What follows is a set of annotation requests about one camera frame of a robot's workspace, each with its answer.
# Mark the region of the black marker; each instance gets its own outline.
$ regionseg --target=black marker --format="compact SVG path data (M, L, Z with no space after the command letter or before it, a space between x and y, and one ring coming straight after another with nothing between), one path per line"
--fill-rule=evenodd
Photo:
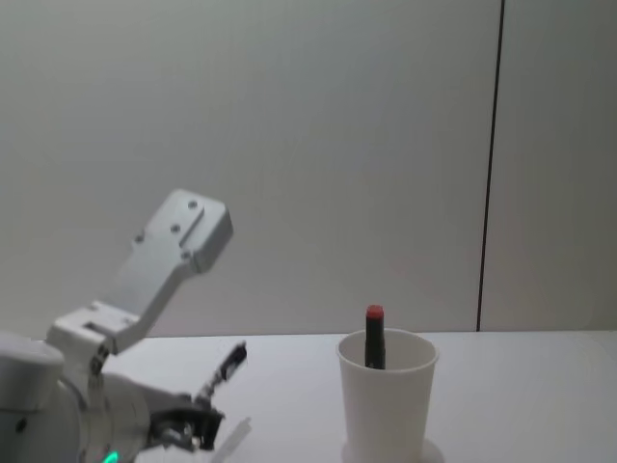
M384 341L384 308L369 306L366 309L366 344L364 365L367 368L386 368L386 342Z

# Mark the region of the tabletop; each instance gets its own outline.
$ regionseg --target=tabletop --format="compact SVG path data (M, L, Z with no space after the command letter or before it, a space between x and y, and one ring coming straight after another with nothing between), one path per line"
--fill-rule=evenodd
M440 350L422 463L617 461L617 333L432 333ZM196 392L240 340L248 363L214 403L212 453L145 452L139 463L339 463L342 335L149 339L108 371Z

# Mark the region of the green led light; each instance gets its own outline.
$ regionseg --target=green led light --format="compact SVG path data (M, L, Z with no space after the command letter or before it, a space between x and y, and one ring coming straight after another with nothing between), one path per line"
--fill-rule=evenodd
M120 461L120 456L116 451L112 451L109 455L105 457L103 463L118 463Z

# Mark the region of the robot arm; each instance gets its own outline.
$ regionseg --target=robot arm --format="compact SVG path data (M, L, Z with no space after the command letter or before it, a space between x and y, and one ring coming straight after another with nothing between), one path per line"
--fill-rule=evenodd
M68 372L97 374L108 353L121 354L148 334L180 284L209 270L231 235L223 204L173 192L133 241L107 293L56 320L46 342L65 354Z
M10 457L3 461L129 462L156 446L212 449L223 415L210 398L246 359L243 344L195 398L102 368L148 334L180 284L208 271L231 236L223 204L177 190L134 239L102 297L57 319L45 343L0 335L0 452Z

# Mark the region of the white paper cup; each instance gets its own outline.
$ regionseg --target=white paper cup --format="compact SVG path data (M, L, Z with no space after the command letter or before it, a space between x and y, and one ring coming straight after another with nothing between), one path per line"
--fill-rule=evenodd
M422 453L433 371L428 340L386 329L386 369L364 366L364 330L338 344L347 451L353 463L417 463Z

